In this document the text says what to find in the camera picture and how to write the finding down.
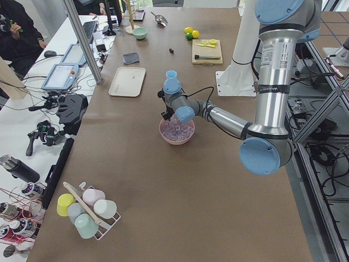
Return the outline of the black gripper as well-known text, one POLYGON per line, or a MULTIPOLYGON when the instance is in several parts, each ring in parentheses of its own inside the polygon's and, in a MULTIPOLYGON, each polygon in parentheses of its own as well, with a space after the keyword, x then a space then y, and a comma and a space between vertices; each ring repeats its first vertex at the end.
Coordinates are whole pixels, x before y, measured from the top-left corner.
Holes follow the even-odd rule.
POLYGON ((172 117, 175 114, 173 108, 169 107, 166 103, 165 103, 165 106, 166 106, 166 111, 161 113, 162 117, 172 117))

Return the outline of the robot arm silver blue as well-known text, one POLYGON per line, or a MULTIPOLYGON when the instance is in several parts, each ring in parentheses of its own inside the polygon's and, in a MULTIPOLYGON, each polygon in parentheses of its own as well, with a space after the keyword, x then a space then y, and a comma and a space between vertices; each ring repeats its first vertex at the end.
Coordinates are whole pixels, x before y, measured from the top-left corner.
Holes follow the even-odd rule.
POLYGON ((166 104, 165 120, 176 115, 186 123, 201 116, 241 139, 239 157, 257 175, 276 172, 292 155, 284 126, 291 65, 297 43, 314 40, 320 31, 321 1, 258 1, 255 14, 262 42, 257 105, 253 122, 225 111, 208 100, 189 100, 180 82, 164 82, 158 97, 166 104))

